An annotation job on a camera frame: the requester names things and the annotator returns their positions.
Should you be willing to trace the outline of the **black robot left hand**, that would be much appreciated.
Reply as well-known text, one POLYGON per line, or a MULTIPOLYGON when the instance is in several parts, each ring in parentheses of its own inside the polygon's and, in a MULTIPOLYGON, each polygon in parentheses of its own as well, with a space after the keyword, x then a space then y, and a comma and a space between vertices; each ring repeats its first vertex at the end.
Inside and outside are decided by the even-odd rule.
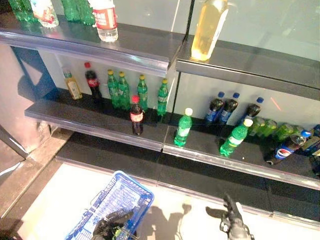
POLYGON ((130 233, 125 224, 133 216, 132 210, 124 213, 115 211, 102 218, 92 234, 92 240, 116 240, 121 234, 125 234, 128 240, 137 240, 137 232, 130 233))

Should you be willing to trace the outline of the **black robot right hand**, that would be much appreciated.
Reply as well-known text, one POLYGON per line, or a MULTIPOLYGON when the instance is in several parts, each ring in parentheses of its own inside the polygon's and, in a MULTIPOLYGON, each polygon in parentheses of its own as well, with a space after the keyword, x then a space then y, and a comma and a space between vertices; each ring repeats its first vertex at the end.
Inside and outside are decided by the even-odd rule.
POLYGON ((221 216, 219 229, 227 234, 228 240, 254 240, 249 227, 243 221, 242 205, 234 201, 227 193, 223 197, 223 206, 227 209, 221 216))

